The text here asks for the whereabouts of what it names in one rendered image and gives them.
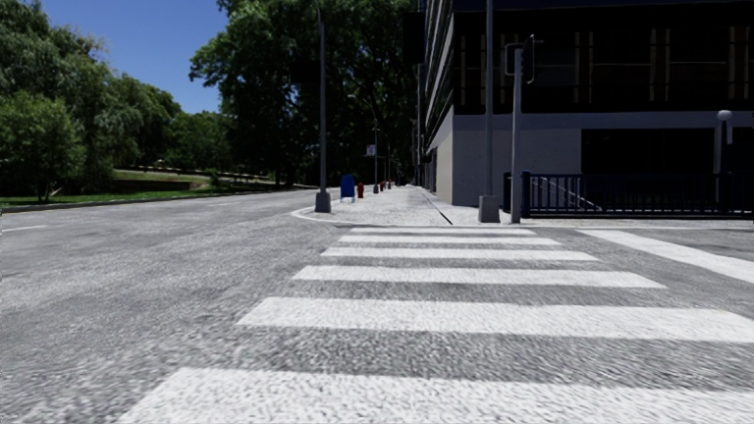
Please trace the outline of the grey street lamp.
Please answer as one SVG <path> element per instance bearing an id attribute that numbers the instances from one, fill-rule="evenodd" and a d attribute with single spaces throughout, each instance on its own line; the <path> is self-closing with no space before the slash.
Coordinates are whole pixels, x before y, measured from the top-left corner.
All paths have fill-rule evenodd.
<path id="1" fill-rule="evenodd" d="M 319 34 L 319 190 L 315 197 L 315 212 L 331 212 L 331 196 L 327 187 L 327 128 L 326 128 L 326 56 L 325 26 L 319 0 L 313 0 Z"/>

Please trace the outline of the grey pole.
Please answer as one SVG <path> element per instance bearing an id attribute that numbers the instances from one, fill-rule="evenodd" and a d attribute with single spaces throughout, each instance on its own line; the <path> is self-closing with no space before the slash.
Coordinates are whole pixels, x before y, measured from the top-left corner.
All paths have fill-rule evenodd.
<path id="1" fill-rule="evenodd" d="M 484 192 L 480 197 L 479 222 L 500 223 L 499 202 L 494 192 L 494 0 L 485 8 L 485 158 Z"/>

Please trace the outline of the dark stairway railing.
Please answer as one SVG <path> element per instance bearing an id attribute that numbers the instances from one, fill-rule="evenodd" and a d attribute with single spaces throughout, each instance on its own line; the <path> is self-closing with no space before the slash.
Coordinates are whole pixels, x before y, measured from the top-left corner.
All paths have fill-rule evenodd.
<path id="1" fill-rule="evenodd" d="M 754 128 L 585 130 L 579 171 L 527 167 L 523 217 L 754 218 Z"/>

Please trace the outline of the trees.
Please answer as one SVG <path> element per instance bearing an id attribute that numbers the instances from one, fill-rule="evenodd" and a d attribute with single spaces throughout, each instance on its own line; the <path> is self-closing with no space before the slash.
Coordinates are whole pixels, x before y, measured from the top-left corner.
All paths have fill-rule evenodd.
<path id="1" fill-rule="evenodd" d="M 184 112 L 102 52 L 99 38 L 52 25 L 40 0 L 0 0 L 0 198 L 101 193 L 114 168 L 158 160 L 232 166 L 228 118 Z"/>
<path id="2" fill-rule="evenodd" d="M 221 96 L 234 160 L 287 184 L 319 183 L 319 34 L 313 0 L 217 0 L 226 27 L 191 58 L 189 75 Z M 416 76 L 404 60 L 404 14 L 416 0 L 319 0 L 325 26 L 327 182 L 374 180 L 411 163 Z"/>

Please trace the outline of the sign on a post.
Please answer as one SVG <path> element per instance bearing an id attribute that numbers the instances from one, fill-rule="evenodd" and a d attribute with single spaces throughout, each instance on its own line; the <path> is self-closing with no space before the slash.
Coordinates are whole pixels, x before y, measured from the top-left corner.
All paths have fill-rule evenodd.
<path id="1" fill-rule="evenodd" d="M 360 100 L 361 102 L 365 103 L 371 114 L 372 114 L 372 120 L 373 120 L 373 133 L 374 133 L 374 142 L 373 142 L 373 165 L 374 165 L 374 185 L 373 185 L 373 193 L 378 194 L 380 192 L 379 188 L 379 171 L 378 171 L 378 158 L 379 158 L 379 146 L 378 146 L 378 131 L 379 131 L 379 123 L 376 116 L 376 112 L 374 110 L 374 106 L 369 102 L 367 99 L 360 97 L 356 94 L 350 93 L 348 94 L 348 98 L 354 99 L 354 100 Z"/>

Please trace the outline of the dark glass building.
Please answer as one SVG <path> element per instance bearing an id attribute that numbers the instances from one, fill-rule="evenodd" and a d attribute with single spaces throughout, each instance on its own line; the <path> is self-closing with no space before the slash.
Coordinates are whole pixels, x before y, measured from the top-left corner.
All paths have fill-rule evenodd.
<path id="1" fill-rule="evenodd" d="M 486 0 L 418 0 L 416 179 L 454 205 L 484 192 Z M 754 128 L 754 0 L 494 0 L 494 192 L 509 201 L 512 45 L 533 34 L 522 170 L 579 171 L 585 130 Z"/>

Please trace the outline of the traffic light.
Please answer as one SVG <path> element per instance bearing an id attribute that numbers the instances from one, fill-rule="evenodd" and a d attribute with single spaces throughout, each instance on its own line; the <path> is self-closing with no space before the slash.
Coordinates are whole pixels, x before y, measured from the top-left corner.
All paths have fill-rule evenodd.
<path id="1" fill-rule="evenodd" d="M 531 81 L 534 65 L 535 36 L 530 34 L 525 41 L 512 45 L 513 55 L 513 97 L 512 97 L 512 162 L 511 162 L 511 223 L 519 224 L 522 214 L 523 181 L 522 181 L 522 152 L 521 152 L 521 99 L 522 85 Z"/>

